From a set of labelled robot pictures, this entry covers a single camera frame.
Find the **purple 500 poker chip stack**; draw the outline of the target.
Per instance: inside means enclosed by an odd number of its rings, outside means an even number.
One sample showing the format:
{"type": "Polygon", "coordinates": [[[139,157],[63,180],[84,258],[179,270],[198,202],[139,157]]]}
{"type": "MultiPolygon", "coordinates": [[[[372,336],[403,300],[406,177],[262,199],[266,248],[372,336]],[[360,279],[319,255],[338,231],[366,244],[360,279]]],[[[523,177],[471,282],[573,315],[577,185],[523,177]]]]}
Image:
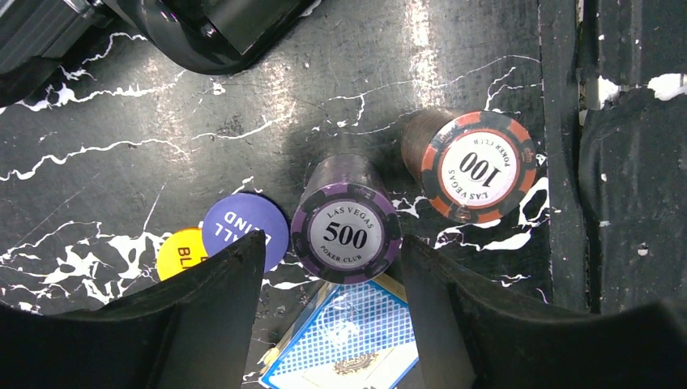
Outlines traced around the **purple 500 poker chip stack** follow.
{"type": "Polygon", "coordinates": [[[365,157],[333,155],[314,169],[290,228],[304,269],[333,284],[359,284],[384,273],[402,243],[399,217],[365,157]]]}

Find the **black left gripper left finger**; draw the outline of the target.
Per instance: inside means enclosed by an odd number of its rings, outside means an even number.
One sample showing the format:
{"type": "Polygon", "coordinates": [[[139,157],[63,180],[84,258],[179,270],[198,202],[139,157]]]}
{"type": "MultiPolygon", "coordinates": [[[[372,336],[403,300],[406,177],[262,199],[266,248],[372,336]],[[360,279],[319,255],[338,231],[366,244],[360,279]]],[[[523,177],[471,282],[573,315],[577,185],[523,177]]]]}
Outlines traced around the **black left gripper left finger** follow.
{"type": "Polygon", "coordinates": [[[4,388],[238,388],[261,290],[266,236],[98,310],[1,308],[4,388]]]}

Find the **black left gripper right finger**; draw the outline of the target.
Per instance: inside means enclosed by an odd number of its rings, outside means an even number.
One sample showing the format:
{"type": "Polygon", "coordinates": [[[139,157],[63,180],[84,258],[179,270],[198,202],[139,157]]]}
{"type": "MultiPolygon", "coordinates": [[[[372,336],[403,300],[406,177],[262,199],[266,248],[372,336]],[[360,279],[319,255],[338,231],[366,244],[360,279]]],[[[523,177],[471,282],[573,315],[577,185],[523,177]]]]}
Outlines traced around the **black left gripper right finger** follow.
{"type": "Polygon", "coordinates": [[[418,237],[400,257],[428,388],[683,388],[686,303],[588,314],[501,287],[418,237]]]}

